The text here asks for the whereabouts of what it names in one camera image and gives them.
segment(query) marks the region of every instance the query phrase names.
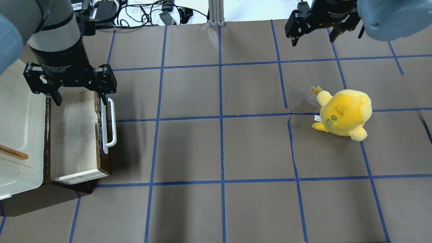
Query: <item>wooden drawer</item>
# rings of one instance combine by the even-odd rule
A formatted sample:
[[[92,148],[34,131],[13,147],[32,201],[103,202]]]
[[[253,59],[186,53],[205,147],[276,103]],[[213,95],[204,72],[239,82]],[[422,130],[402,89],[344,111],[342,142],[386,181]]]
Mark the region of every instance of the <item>wooden drawer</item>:
[[[108,176],[111,165],[103,151],[101,117],[107,107],[97,93],[83,88],[67,88],[61,95],[61,106],[47,100],[45,162],[50,164],[50,180],[71,185]]]
[[[18,216],[88,195],[94,179],[111,173],[110,156],[103,148],[111,138],[102,135],[108,108],[99,95],[62,87],[63,102],[56,106],[31,93],[24,67],[18,60],[0,76],[2,86],[8,87],[0,96],[5,99],[0,138],[12,138],[4,145],[28,155],[19,160],[0,154],[0,216]],[[115,138],[114,131],[108,135]]]

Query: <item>white drawer handle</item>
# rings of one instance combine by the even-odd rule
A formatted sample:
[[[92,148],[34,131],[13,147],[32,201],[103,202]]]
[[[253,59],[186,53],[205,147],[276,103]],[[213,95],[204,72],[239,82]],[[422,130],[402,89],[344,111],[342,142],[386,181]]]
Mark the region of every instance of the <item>white drawer handle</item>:
[[[106,129],[108,128],[107,122],[106,122],[106,109],[105,106],[102,103],[102,106],[104,109],[101,111],[101,117],[102,117],[102,148],[105,154],[108,154],[108,148],[114,146],[117,143],[117,129],[115,125],[115,109],[114,109],[114,101],[111,98],[107,98],[108,102],[110,103],[111,108],[111,131],[112,131],[112,141],[107,143],[107,132]]]

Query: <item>gray robot arm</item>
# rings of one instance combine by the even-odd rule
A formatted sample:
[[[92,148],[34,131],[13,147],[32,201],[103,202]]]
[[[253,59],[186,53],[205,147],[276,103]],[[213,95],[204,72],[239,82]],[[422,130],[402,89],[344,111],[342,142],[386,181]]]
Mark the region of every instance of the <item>gray robot arm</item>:
[[[117,91],[117,81],[108,64],[93,68],[83,45],[69,0],[0,0],[0,73],[21,54],[28,43],[39,65],[27,63],[24,77],[35,94],[51,97],[59,106],[61,86],[85,87],[101,95]]]

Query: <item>wooden stick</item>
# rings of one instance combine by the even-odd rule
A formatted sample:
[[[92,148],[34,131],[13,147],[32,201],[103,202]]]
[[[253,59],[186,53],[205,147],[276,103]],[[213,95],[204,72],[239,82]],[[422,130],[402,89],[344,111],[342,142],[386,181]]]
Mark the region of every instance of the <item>wooden stick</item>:
[[[10,147],[6,147],[0,144],[0,153],[9,155],[11,157],[17,158],[19,160],[26,160],[29,156],[25,153],[21,153],[16,151],[15,149],[11,149]]]

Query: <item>plush toy ear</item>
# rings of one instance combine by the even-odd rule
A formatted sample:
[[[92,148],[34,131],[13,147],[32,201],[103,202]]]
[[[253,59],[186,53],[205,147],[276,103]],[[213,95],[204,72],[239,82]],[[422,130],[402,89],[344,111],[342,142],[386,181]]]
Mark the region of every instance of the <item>plush toy ear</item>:
[[[320,103],[321,106],[325,106],[331,100],[331,98],[333,98],[333,96],[331,96],[328,91],[321,91],[317,96],[318,103]]]

